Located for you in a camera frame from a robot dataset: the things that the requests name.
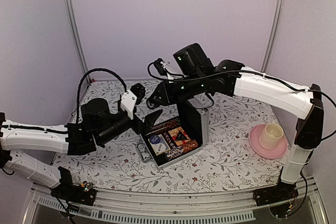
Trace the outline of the black red triangle piece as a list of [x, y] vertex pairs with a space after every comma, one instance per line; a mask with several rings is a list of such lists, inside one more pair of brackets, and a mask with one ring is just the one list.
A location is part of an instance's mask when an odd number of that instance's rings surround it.
[[179, 131], [176, 135], [175, 141], [186, 141], [188, 138], [183, 134], [183, 132]]

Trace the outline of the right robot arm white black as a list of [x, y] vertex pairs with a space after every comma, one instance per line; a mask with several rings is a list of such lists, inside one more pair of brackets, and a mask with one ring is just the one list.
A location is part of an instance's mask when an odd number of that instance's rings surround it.
[[288, 83], [232, 60], [214, 66], [198, 43], [182, 48], [173, 57], [184, 76], [171, 78], [162, 59], [153, 62], [160, 83], [146, 101], [149, 109], [178, 104], [202, 93], [221, 93], [258, 100], [297, 117], [296, 136], [281, 182], [271, 190], [276, 201], [284, 200], [313, 149], [322, 142], [324, 110], [319, 86]]

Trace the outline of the aluminium poker case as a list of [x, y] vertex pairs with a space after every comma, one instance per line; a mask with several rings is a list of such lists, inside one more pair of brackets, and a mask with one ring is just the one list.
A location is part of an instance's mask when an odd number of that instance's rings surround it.
[[209, 111], [199, 98], [177, 104], [178, 115], [141, 134], [142, 162], [164, 169], [200, 151], [209, 141]]

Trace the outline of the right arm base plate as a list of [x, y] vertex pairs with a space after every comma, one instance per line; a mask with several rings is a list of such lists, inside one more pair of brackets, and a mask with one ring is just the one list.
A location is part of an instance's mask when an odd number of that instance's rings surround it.
[[276, 185], [256, 189], [253, 191], [253, 199], [257, 206], [278, 203], [299, 196], [296, 183], [288, 184], [279, 180]]

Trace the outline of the red card deck box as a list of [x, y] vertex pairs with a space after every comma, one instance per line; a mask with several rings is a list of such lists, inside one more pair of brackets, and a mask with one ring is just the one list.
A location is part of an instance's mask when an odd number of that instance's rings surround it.
[[[179, 131], [183, 132], [183, 134], [188, 138], [188, 140], [186, 140], [186, 141], [175, 141], [176, 135], [178, 134]], [[172, 138], [172, 140], [173, 140], [173, 142], [176, 146], [183, 145], [184, 143], [187, 143], [191, 140], [190, 137], [188, 136], [188, 134], [184, 131], [184, 129], [181, 126], [176, 127], [172, 130], [169, 130], [168, 133], [169, 133], [170, 137]]]

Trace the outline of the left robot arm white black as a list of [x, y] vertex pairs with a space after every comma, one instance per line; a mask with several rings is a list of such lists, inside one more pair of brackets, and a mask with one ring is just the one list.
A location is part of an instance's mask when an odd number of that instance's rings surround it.
[[[117, 113], [111, 113], [107, 100], [95, 98], [80, 105], [80, 92], [86, 77], [93, 72], [106, 72], [120, 81], [123, 93], [118, 100]], [[1, 113], [1, 169], [11, 169], [33, 179], [52, 192], [59, 192], [67, 200], [78, 195], [78, 186], [72, 182], [69, 170], [54, 168], [24, 150], [50, 151], [68, 156], [86, 155], [96, 151], [125, 131], [132, 129], [137, 135], [150, 130], [162, 110], [148, 114], [143, 120], [136, 115], [136, 106], [145, 96], [145, 88], [137, 83], [130, 89], [114, 71], [94, 68], [81, 78], [76, 97], [76, 121], [66, 125], [42, 126], [20, 124], [7, 120]]]

